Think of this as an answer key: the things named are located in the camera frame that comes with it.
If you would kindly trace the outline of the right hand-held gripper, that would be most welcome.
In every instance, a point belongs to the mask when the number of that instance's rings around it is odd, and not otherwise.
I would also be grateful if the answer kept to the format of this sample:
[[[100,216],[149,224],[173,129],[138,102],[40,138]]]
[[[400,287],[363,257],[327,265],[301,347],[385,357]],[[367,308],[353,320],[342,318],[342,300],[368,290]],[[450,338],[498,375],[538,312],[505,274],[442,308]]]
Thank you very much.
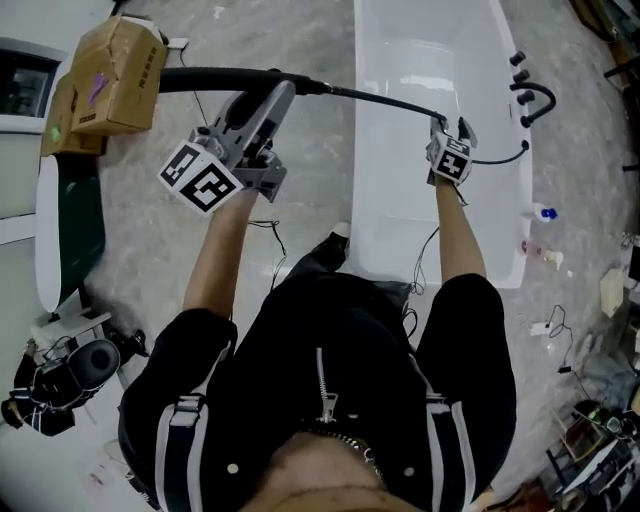
[[[477,136],[464,117],[458,119],[457,139],[447,133],[447,128],[446,120],[431,118],[426,159],[429,163],[427,183],[432,186],[436,185],[437,176],[461,185],[472,168],[471,150],[478,145]]]

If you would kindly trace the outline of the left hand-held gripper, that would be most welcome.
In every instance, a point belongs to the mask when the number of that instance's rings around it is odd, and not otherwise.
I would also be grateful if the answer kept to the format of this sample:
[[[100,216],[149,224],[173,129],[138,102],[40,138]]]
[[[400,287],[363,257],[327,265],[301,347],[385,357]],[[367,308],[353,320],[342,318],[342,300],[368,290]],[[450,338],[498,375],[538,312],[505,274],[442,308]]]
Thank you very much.
[[[288,80],[269,92],[232,96],[206,134],[198,129],[178,143],[158,173],[160,183],[202,216],[243,190],[256,190],[272,202],[287,169],[271,143],[295,96]]]

